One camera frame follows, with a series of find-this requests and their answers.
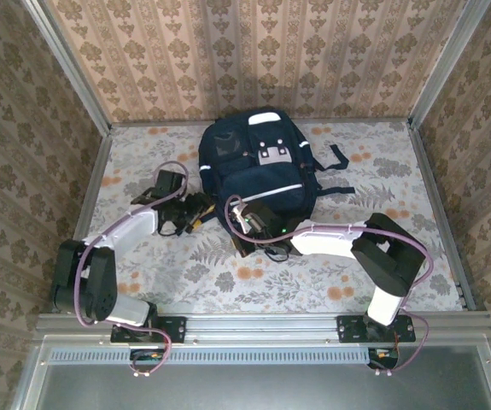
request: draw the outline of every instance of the backpack pocket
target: backpack pocket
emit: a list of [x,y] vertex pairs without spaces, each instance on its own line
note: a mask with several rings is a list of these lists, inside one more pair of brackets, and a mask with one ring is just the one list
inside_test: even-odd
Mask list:
[[261,200],[273,212],[300,212],[307,200],[300,171],[289,162],[251,167],[221,181],[221,199],[238,194],[245,202]]
[[205,162],[215,166],[247,156],[250,151],[247,131],[234,122],[213,124],[206,131],[200,150]]

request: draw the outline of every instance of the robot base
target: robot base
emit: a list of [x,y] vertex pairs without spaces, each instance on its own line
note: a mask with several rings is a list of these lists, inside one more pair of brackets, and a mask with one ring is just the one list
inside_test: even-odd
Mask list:
[[389,326],[379,325],[366,315],[345,315],[336,317],[336,330],[340,343],[399,343],[416,342],[412,319],[400,314]]
[[[184,343],[186,336],[186,317],[184,316],[158,316],[155,304],[149,303],[148,318],[143,327],[160,329],[169,335],[172,343]],[[157,333],[149,334],[145,331],[130,331],[117,325],[112,326],[110,332],[111,343],[163,343],[164,338]]]

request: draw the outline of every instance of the wall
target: wall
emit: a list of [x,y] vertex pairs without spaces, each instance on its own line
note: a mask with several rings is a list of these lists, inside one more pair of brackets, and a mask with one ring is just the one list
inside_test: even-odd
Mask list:
[[491,5],[420,131],[462,259],[491,311]]
[[0,408],[18,382],[99,143],[27,12],[0,0]]
[[408,116],[464,0],[46,0],[114,122]]

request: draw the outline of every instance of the reflective strip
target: reflective strip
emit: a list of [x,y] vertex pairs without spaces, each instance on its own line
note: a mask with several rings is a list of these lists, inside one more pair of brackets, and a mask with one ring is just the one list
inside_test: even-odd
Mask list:
[[[301,187],[302,187],[302,184],[294,184],[294,185],[284,186],[282,188],[277,188],[276,190],[267,190],[266,192],[261,192],[260,194],[256,194],[256,195],[252,195],[252,196],[248,196],[246,198],[243,198],[242,201],[249,202],[249,201],[253,201],[254,199],[264,198],[265,196],[271,196],[271,195],[279,194],[280,192],[285,192],[287,190],[295,190],[295,189],[301,188]],[[233,206],[237,205],[238,203],[239,203],[239,201],[234,201],[234,202],[230,202],[230,205],[233,207]]]

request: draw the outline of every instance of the floral wallpaper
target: floral wallpaper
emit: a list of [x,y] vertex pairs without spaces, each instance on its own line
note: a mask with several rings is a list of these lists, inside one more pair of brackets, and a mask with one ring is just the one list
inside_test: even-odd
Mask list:
[[112,122],[406,117],[465,0],[46,0]]
[[19,1],[0,0],[0,408],[19,380],[99,143],[31,17]]
[[465,267],[491,311],[491,4],[420,131]]
[[[333,143],[350,160],[346,170],[321,173],[319,183],[356,189],[354,195],[320,197],[312,219],[345,224],[368,220],[373,212],[386,213],[435,259],[433,276],[411,293],[410,309],[461,310],[406,124],[298,126],[325,166],[336,162],[329,148]],[[134,197],[152,186],[152,172],[163,161],[183,162],[190,170],[188,192],[201,190],[197,147],[205,128],[113,128],[91,234],[117,220]],[[374,291],[360,264],[342,256],[291,256],[283,263],[262,252],[242,258],[217,220],[190,235],[146,237],[118,261],[117,273],[119,292],[152,301],[163,313],[361,312]]]

